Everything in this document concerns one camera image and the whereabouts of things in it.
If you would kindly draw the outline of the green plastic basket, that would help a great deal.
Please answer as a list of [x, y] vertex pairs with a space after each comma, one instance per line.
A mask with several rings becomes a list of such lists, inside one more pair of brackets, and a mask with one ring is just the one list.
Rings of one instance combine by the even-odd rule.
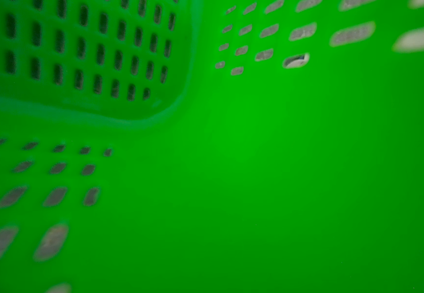
[[424, 1], [0, 1], [0, 293], [424, 293]]

